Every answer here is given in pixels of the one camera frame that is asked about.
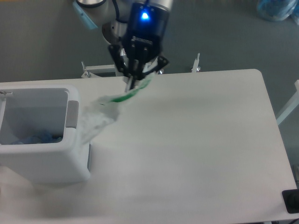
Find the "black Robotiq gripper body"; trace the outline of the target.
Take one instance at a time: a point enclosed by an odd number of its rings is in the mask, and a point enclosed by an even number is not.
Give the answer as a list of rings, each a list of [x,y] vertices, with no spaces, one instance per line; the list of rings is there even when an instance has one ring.
[[[162,52],[169,10],[154,3],[134,2],[121,44],[129,59],[147,63]]]

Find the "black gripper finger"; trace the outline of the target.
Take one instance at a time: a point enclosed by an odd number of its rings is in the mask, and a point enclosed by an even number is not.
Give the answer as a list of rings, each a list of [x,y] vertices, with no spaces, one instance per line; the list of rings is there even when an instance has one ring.
[[[158,56],[154,61],[145,64],[138,63],[137,68],[130,75],[130,89],[139,87],[141,82],[150,74],[157,74],[169,64],[169,60],[164,56]]]
[[[121,73],[126,80],[125,92],[132,90],[135,86],[133,70],[129,66],[129,59],[125,60],[126,54],[123,54],[123,48],[119,44],[111,44],[108,46],[108,51],[114,61],[114,65],[119,73]]]

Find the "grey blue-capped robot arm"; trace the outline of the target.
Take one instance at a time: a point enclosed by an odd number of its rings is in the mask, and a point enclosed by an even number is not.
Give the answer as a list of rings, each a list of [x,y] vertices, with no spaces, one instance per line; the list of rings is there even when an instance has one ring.
[[[170,17],[171,0],[74,0],[73,7],[91,29],[109,25],[108,51],[127,90],[149,74],[158,73],[169,60],[162,42]]]

